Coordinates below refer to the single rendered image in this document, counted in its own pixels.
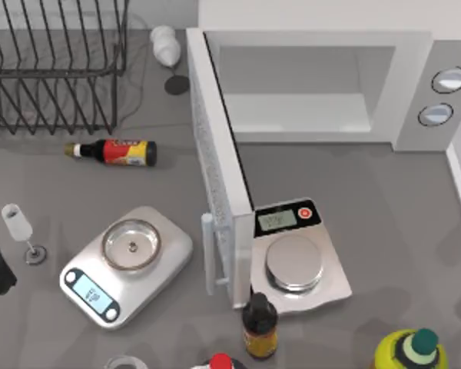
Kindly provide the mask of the white microwave door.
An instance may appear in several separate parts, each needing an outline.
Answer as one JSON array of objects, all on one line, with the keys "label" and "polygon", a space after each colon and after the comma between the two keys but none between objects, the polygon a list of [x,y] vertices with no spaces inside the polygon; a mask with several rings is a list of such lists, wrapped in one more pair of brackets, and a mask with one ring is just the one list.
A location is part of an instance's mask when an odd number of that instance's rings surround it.
[{"label": "white microwave door", "polygon": [[[219,236],[228,276],[228,284],[221,286],[226,288],[231,306],[242,308],[250,297],[254,206],[208,37],[199,28],[187,29],[186,37],[193,132],[210,208],[207,213],[217,224],[228,227],[228,232]],[[223,276],[219,257],[216,272]]]}]

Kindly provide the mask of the square silver black scale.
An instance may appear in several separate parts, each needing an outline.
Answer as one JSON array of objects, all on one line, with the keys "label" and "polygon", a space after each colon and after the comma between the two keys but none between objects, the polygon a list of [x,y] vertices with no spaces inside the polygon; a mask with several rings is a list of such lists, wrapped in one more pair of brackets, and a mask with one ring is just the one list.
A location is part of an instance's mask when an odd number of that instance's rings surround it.
[{"label": "square silver black scale", "polygon": [[352,295],[330,234],[311,198],[255,209],[250,292],[278,314],[311,311]]}]

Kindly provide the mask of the dark bottle red yellow label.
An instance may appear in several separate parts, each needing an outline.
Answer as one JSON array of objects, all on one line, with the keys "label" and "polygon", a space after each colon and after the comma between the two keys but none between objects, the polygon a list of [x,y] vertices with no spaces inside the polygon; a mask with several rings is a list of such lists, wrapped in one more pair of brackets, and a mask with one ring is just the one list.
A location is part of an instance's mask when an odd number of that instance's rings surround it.
[{"label": "dark bottle red yellow label", "polygon": [[64,153],[71,158],[91,158],[104,165],[154,167],[158,162],[155,141],[98,139],[91,143],[67,143]]}]

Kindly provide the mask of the rounded silver kitchen scale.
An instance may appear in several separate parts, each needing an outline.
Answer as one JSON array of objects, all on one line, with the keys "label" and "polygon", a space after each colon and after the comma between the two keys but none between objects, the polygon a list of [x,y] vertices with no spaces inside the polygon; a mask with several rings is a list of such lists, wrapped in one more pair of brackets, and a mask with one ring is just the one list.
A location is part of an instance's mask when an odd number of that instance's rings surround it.
[{"label": "rounded silver kitchen scale", "polygon": [[116,220],[62,269],[59,286],[97,326],[124,327],[182,271],[190,236],[150,206]]}]

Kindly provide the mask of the dark brown dropper bottle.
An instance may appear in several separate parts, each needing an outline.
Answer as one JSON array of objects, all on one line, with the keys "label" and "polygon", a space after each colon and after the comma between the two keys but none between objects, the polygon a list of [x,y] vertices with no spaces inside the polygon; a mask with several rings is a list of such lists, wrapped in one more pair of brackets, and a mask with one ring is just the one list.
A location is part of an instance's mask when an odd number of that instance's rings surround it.
[{"label": "dark brown dropper bottle", "polygon": [[278,313],[267,296],[253,293],[241,312],[241,320],[247,353],[257,360],[272,357],[277,350]]}]

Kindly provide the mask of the white wine glass lying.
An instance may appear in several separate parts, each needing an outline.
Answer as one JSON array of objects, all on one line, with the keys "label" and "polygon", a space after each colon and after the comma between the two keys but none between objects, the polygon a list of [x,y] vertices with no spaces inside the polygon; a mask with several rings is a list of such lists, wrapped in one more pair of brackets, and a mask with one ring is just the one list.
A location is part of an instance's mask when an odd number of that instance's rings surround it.
[{"label": "white wine glass lying", "polygon": [[184,94],[190,82],[187,76],[176,72],[181,60],[181,44],[176,38],[175,29],[169,25],[159,25],[151,30],[150,40],[154,57],[171,73],[164,83],[164,90],[173,96]]}]

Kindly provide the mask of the pale microwave oven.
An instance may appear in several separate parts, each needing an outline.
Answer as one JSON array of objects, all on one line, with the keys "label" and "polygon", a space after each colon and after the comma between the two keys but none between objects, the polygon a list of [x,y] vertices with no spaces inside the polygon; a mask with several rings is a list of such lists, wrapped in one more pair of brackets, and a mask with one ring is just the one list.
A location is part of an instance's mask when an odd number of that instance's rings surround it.
[{"label": "pale microwave oven", "polygon": [[431,87],[461,67],[461,0],[198,0],[198,28],[239,141],[444,151],[461,123],[461,89]]}]

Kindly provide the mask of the clear champagne flute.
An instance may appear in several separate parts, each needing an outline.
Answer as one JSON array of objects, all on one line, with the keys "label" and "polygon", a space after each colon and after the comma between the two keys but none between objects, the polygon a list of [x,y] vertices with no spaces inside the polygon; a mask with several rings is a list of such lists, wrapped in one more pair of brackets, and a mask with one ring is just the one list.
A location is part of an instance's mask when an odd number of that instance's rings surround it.
[{"label": "clear champagne flute", "polygon": [[20,207],[13,203],[6,204],[2,208],[1,214],[14,241],[27,245],[25,262],[28,265],[42,264],[46,260],[48,252],[45,247],[32,244],[33,228]]}]

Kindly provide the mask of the small microwave knob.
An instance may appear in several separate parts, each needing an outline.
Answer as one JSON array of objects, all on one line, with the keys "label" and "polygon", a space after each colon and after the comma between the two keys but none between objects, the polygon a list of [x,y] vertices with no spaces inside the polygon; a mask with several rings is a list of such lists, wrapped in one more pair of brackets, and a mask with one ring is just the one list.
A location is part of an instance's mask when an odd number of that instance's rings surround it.
[{"label": "small microwave knob", "polygon": [[453,107],[447,103],[426,106],[418,114],[418,122],[426,127],[444,125],[453,116]]}]

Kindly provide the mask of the large microwave knob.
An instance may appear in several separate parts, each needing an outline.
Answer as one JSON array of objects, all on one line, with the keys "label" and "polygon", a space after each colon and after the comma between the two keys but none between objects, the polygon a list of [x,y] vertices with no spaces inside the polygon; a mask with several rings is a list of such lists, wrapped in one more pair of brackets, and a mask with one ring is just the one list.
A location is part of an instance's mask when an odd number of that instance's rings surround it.
[{"label": "large microwave knob", "polygon": [[461,67],[448,68],[436,73],[431,82],[438,94],[451,94],[461,89]]}]

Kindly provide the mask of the yellow bottle green cap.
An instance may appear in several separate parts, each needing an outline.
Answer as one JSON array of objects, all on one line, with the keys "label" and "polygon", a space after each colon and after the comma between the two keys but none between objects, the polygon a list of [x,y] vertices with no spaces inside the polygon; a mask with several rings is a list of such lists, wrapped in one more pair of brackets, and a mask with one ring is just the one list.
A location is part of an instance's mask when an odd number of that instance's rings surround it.
[{"label": "yellow bottle green cap", "polygon": [[449,369],[444,346],[429,328],[402,329],[384,337],[369,369]]}]

